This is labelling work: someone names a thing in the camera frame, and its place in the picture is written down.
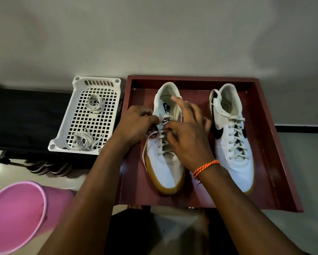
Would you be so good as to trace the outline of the person's left hand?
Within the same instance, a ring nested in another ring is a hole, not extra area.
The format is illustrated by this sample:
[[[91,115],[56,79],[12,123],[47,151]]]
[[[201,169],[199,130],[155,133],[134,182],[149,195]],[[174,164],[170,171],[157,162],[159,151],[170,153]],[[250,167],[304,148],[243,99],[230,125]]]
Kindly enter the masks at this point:
[[[138,136],[135,132],[134,127],[134,105],[132,105],[126,112],[121,116],[118,126],[116,127],[110,141],[117,147],[118,150],[127,150],[140,140],[147,138],[145,136]]]

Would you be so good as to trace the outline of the person's right hand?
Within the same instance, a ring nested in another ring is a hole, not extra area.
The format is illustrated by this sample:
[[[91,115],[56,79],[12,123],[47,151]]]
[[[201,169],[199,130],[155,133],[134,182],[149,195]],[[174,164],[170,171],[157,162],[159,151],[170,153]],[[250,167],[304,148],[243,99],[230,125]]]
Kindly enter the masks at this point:
[[[163,130],[175,133],[179,149],[173,150],[181,163],[192,173],[202,165],[213,161],[208,133],[212,122],[204,117],[202,110],[194,103],[179,97],[171,97],[182,111],[183,121],[171,120]]]

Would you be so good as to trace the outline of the white shoelace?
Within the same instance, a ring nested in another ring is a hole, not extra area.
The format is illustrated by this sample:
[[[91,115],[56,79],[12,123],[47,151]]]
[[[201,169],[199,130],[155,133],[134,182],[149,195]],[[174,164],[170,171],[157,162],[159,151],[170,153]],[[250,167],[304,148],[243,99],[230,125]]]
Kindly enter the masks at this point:
[[[69,149],[90,151],[103,140],[104,135],[105,134],[99,134],[96,136],[92,134],[88,128],[82,128],[81,131],[73,133],[72,141],[69,143]]]
[[[93,114],[100,114],[104,110],[106,100],[100,95],[92,94],[85,103],[85,107]]]
[[[242,103],[234,87],[213,89],[209,96],[212,131],[218,144],[225,147],[225,157],[231,162],[250,160],[246,134],[243,133],[245,118]]]
[[[164,131],[160,129],[149,134],[143,148],[142,159],[147,172],[175,170],[182,166],[167,142]]]

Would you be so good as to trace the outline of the person's right forearm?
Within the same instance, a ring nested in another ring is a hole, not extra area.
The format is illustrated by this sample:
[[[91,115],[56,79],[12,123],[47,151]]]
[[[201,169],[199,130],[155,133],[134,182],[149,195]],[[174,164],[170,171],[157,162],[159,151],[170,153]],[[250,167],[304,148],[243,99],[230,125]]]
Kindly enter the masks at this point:
[[[220,164],[196,174],[216,205],[240,255],[305,255],[240,190]]]

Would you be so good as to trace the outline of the person's left forearm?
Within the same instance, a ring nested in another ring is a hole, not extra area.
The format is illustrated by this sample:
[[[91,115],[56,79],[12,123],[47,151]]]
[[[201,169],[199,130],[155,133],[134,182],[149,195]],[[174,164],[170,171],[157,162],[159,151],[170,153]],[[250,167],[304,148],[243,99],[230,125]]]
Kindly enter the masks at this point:
[[[129,140],[113,134],[98,155],[62,221],[37,255],[103,255]]]

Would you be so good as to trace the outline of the white sneaker with gum sole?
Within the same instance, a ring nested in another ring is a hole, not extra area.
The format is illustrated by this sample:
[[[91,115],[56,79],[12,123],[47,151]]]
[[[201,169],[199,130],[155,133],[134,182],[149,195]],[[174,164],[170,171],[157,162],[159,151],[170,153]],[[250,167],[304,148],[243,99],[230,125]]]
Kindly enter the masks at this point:
[[[235,88],[235,86],[233,84],[225,84],[222,87],[225,87],[225,86],[230,86],[230,87]],[[243,129],[243,133],[246,134],[245,125],[244,125],[244,129]],[[254,182],[254,161],[253,161],[253,155],[252,155],[250,143],[249,143],[248,138],[247,138],[247,134],[246,134],[246,139],[247,139],[247,144],[249,145],[248,148],[249,148],[250,160],[248,160],[247,162],[244,162],[244,163],[237,163],[237,162],[231,162],[230,160],[228,160],[225,157],[225,154],[224,154],[225,147],[218,144],[218,141],[215,138],[215,157],[216,157],[216,159],[229,172],[233,181],[236,183],[236,185],[244,193],[247,193],[250,191],[250,189],[253,186],[253,182]]]
[[[182,122],[182,111],[178,105],[171,100],[171,97],[181,98],[181,95],[173,82],[166,82],[157,91],[154,98],[153,115],[161,119],[160,123],[157,124],[157,130],[163,130],[164,125],[171,120]],[[161,170],[157,173],[150,170],[147,173],[156,189],[161,194],[170,196],[176,194],[181,189],[185,172],[186,170],[182,164],[180,168],[175,170]]]

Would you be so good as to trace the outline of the orange braided wristband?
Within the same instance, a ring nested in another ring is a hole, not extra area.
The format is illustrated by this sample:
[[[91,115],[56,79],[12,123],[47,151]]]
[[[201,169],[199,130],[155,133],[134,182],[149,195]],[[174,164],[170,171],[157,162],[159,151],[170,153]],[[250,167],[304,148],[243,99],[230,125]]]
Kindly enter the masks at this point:
[[[211,161],[211,162],[209,162],[209,163],[206,163],[206,164],[202,165],[201,167],[197,168],[197,169],[193,172],[193,177],[194,177],[194,179],[195,179],[195,180],[198,180],[199,174],[200,174],[202,171],[204,171],[205,169],[207,169],[208,167],[210,167],[211,165],[213,165],[213,164],[220,164],[220,162],[215,159],[215,160],[213,160],[213,161]]]

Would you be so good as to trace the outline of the bundled white shoelace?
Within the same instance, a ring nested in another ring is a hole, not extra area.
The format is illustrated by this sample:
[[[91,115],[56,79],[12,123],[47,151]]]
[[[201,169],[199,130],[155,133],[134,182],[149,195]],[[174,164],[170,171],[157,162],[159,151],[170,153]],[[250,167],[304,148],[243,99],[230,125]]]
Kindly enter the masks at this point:
[[[81,131],[73,133],[72,141],[69,143],[69,149],[90,151],[103,140],[104,135],[105,134],[99,134],[96,136],[92,134],[88,128],[82,128]]]
[[[92,94],[85,103],[85,107],[93,114],[100,114],[104,110],[106,100],[100,95]]]

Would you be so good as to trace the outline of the white perforated plastic basket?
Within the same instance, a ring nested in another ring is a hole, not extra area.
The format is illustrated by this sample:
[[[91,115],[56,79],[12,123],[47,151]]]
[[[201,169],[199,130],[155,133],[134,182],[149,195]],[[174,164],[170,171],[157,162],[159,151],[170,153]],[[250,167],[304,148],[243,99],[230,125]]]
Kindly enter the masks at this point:
[[[49,143],[52,152],[98,155],[104,144],[111,137],[117,117],[121,96],[121,79],[105,77],[76,76],[73,81],[73,92],[64,115],[59,132]],[[104,110],[93,114],[87,110],[85,103],[90,95],[100,95],[106,100]],[[88,128],[92,134],[105,134],[103,140],[90,151],[69,149],[73,133]]]

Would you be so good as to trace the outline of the dark red wooden tray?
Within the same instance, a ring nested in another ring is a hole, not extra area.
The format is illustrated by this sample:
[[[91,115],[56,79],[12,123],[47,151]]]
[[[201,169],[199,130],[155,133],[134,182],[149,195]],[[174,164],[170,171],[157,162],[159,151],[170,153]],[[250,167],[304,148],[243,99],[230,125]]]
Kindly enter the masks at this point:
[[[132,105],[153,107],[157,90],[166,82],[178,87],[182,98],[209,112],[209,94],[224,84],[235,85],[246,119],[244,128],[253,153],[254,184],[248,193],[260,209],[303,212],[301,199],[272,120],[258,79],[245,77],[183,77],[129,75],[125,85],[122,113]],[[143,164],[146,140],[132,146],[120,169],[117,204],[215,208],[202,184],[186,173],[184,185],[173,196],[165,196],[154,187]]]

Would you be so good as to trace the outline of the striped sandal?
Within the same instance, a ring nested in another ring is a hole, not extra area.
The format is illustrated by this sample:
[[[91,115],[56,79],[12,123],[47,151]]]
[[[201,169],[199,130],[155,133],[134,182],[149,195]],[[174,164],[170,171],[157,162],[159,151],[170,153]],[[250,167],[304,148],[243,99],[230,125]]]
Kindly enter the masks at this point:
[[[26,160],[24,166],[34,175],[45,175],[50,171],[46,161]]]
[[[71,163],[56,163],[48,166],[51,173],[57,177],[65,177],[72,171]]]

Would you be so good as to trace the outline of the person's dark trousers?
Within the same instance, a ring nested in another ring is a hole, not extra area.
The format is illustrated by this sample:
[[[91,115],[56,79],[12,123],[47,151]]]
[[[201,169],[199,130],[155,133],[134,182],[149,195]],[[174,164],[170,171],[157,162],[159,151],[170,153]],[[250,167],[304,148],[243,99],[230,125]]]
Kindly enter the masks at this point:
[[[217,209],[128,205],[111,217],[105,255],[239,255]]]

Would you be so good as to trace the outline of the black fabric bench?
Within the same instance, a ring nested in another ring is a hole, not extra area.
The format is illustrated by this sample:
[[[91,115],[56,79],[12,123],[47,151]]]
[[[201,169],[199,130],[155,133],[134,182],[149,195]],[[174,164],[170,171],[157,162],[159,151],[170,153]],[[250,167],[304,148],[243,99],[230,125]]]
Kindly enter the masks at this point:
[[[0,88],[0,150],[10,159],[39,159],[73,163],[90,168],[93,154],[54,152],[55,139],[69,105],[71,94]]]

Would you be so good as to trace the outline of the pink plastic bucket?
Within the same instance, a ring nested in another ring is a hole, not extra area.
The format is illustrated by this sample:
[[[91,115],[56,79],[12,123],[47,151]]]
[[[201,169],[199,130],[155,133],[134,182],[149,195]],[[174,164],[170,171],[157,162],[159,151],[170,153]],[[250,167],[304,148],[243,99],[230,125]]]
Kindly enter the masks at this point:
[[[75,197],[69,189],[33,181],[11,184],[0,191],[0,255],[24,247],[52,231]]]

